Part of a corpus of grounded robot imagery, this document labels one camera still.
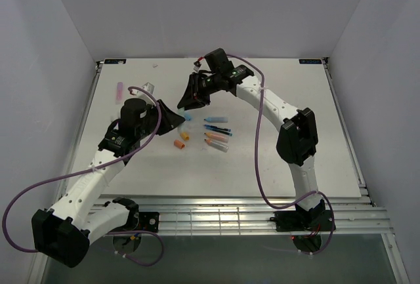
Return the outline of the light blue highlighter cap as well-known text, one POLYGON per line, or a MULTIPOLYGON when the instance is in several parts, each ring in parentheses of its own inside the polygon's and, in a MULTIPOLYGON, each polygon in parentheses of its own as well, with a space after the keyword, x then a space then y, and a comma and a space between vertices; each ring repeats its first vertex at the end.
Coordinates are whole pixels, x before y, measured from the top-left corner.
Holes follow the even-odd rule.
POLYGON ((189 113, 184 113, 184 118, 186 121, 191 121, 192 120, 192 116, 189 113))

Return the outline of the orange highlighter cap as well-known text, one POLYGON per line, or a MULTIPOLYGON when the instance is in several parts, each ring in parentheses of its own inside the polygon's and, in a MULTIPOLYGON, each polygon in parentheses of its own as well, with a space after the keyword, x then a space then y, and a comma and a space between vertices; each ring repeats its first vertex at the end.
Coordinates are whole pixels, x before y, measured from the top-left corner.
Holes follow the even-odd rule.
POLYGON ((180 136, 183 140, 188 141, 190 139, 190 136, 187 132, 181 132, 180 136))

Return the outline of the light blue highlighter body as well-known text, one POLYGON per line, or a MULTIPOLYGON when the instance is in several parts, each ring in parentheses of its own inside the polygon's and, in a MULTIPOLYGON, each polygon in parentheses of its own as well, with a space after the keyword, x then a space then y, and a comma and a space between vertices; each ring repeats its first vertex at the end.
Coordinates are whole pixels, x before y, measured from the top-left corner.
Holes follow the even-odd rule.
POLYGON ((204 121, 208 123, 227 123, 228 118, 227 117, 206 117, 204 121))

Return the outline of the salmon orange marker cap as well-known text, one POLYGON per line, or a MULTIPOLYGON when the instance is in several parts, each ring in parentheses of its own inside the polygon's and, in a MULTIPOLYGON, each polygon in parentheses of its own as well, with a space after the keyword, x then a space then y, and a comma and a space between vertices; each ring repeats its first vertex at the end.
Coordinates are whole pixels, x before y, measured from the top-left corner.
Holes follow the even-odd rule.
POLYGON ((185 148, 185 144, 183 142, 179 141, 179 140, 175 140, 173 142, 173 144, 174 144, 175 147, 177 147, 180 150, 185 148))

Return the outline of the orange pink highlighter pen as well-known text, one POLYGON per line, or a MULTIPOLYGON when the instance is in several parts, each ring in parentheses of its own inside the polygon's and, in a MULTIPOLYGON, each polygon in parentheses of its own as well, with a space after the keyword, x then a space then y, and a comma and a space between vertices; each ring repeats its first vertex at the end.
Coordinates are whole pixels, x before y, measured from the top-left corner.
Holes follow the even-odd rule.
POLYGON ((229 137, 228 136, 225 136, 223 134, 216 134, 216 133, 211 133, 211 132, 205 132, 204 135, 206 137, 208 137, 209 139, 216 140, 216 141, 219 141, 219 142, 228 143, 228 141, 229 141, 229 137))

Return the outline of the orange capped marker pen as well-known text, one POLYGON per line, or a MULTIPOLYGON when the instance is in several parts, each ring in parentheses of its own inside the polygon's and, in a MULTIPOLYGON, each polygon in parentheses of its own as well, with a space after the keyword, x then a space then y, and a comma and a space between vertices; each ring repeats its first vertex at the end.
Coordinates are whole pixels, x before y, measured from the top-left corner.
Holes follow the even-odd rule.
POLYGON ((212 140, 209 138, 205 139, 204 141, 208 146, 215 148, 216 150, 219 150, 224 153, 228 151, 228 146, 222 142, 217 142, 216 140, 212 140))

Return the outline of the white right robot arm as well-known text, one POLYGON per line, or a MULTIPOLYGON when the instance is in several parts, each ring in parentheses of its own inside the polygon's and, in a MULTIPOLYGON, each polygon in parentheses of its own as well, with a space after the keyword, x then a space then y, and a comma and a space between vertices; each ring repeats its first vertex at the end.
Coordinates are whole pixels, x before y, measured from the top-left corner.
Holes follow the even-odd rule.
POLYGON ((267 118, 278 132, 276 151, 291 171, 295 188, 294 206, 299 210, 298 225, 311 230, 320 222, 317 210, 324 205, 318 191, 314 170, 314 156, 318 133, 314 112, 300 110, 264 85, 264 75, 256 66, 243 61, 233 65, 230 55, 222 48, 216 49, 194 62, 187 88, 177 107, 194 110, 209 105, 210 96, 226 91, 258 110, 258 118, 267 118))

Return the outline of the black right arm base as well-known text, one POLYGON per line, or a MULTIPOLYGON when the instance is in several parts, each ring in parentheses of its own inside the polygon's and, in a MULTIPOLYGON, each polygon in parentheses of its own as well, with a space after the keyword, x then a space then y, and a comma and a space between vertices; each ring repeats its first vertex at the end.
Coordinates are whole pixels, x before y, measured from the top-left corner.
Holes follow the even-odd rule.
POLYGON ((335 230, 332 211, 326 209, 323 199, 309 211, 299 205, 295 205, 294 211, 276 211, 269 221, 275 223, 277 232, 328 232, 331 229, 335 230))

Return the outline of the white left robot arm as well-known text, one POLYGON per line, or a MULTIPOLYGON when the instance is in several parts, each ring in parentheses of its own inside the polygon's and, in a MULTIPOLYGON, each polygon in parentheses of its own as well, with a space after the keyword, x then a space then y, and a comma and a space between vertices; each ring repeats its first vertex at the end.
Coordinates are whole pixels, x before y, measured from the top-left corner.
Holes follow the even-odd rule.
POLYGON ((184 123, 162 100, 155 106, 130 98, 120 116, 108 126, 85 174, 48 210, 38 210, 31 219, 35 248, 73 268, 89 247, 108 232, 132 231, 139 223, 138 204, 117 197, 104 209, 90 210, 109 183, 123 170, 144 138, 163 135, 184 123))

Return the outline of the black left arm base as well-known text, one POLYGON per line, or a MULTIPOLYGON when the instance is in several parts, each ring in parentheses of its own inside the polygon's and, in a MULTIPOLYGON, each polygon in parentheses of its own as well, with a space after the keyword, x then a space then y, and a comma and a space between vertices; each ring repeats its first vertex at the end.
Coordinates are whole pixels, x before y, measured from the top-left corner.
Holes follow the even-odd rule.
POLYGON ((159 212, 138 212, 134 215, 134 230, 144 230, 158 233, 159 231, 159 212))

